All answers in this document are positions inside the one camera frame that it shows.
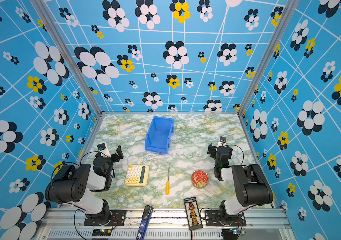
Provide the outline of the yellow handle screwdriver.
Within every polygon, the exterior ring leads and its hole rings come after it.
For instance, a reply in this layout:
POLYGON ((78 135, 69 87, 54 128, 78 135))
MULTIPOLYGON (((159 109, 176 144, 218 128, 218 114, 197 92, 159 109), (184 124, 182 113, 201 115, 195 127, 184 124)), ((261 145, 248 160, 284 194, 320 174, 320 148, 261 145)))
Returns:
POLYGON ((170 190, 169 177, 170 177, 170 167, 168 167, 168 169, 167 169, 167 181, 166 181, 166 188, 165 188, 165 194, 166 195, 169 195, 169 190, 170 190))

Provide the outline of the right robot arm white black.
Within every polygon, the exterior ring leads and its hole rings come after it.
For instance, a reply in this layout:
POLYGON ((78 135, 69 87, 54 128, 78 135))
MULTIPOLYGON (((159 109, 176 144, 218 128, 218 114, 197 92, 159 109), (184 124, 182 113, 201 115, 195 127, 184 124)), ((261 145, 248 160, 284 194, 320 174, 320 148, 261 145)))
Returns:
POLYGON ((243 224, 243 213, 256 206, 273 202, 273 192, 260 165, 229 165, 233 149, 221 143, 208 145, 207 154, 214 158, 214 176, 222 182, 233 182, 235 196, 222 201, 219 209, 219 221, 224 226, 235 222, 243 224))

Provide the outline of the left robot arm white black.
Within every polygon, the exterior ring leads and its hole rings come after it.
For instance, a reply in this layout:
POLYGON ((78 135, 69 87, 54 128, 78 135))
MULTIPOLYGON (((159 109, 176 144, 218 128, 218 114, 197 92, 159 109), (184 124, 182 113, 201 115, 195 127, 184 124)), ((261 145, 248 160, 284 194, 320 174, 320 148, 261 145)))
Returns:
POLYGON ((45 198, 57 204, 70 204, 85 213, 85 226, 123 226, 125 210, 111 210, 108 202, 94 195, 107 192, 115 177, 113 165, 123 159, 119 145, 110 154, 105 144, 97 145, 93 164, 60 164, 51 175, 45 198))

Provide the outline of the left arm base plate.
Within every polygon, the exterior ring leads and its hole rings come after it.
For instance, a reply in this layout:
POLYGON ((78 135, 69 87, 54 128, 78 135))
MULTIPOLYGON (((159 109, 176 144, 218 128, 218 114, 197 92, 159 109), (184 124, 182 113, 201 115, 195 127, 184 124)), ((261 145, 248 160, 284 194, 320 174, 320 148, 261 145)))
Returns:
POLYGON ((85 226, 123 226, 126 218, 126 210, 110 210, 108 213, 99 213, 95 215, 85 215, 85 226))

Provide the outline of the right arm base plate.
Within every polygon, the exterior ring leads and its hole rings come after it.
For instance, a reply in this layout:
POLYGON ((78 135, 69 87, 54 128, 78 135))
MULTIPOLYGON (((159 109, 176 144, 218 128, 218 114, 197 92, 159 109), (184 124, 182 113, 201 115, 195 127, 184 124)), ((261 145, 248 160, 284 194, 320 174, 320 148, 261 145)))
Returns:
POLYGON ((209 227, 245 227, 247 225, 244 213, 228 215, 220 210, 205 210, 205 224, 209 227))

